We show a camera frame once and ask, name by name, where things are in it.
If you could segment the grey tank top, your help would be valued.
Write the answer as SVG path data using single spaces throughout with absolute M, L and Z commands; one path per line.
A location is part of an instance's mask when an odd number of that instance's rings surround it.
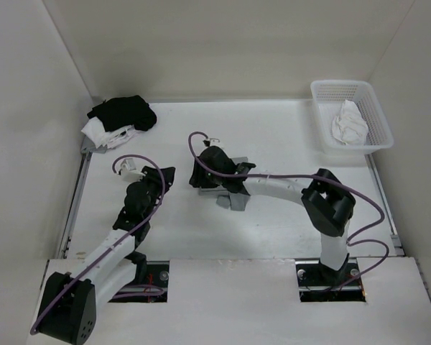
M 249 162 L 247 157 L 238 157 L 232 160 L 236 164 L 241 162 Z M 197 188 L 197 191 L 200 196 L 215 198 L 216 204 L 218 206 L 231 211 L 244 211 L 250 199 L 249 195 L 231 193 L 221 186 L 209 189 Z

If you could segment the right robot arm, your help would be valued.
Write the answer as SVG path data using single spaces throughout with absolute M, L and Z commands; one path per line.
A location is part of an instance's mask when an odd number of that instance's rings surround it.
M 355 198 L 330 183 L 312 180 L 305 187 L 292 178 L 254 177 L 256 165 L 235 162 L 217 146 L 209 146 L 194 161 L 189 184 L 199 189 L 223 188 L 234 195 L 268 196 L 296 203 L 306 210 L 313 227 L 320 233 L 318 262 L 320 279 L 326 285 L 343 281 L 349 253 L 348 226 Z

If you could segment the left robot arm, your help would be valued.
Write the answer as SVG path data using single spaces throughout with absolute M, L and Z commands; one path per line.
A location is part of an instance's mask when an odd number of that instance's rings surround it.
M 46 283 L 31 334 L 66 344 L 84 344 L 99 310 L 123 286 L 147 278 L 147 258 L 137 247 L 147 236 L 149 220 L 175 179 L 175 168 L 143 167 L 126 189 L 124 206 L 103 242 L 71 272 L 54 272 Z

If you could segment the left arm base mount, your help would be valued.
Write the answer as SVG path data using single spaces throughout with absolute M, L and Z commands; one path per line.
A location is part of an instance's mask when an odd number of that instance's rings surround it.
M 120 289 L 110 303 L 166 303 L 170 281 L 169 261 L 149 261 L 145 254 L 126 257 L 136 266 L 134 279 Z

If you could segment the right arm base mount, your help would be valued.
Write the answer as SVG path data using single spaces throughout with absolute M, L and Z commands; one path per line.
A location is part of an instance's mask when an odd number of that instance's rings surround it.
M 366 302 L 362 280 L 354 278 L 360 273 L 355 259 L 338 272 L 317 260 L 296 261 L 295 268 L 299 297 L 303 303 Z

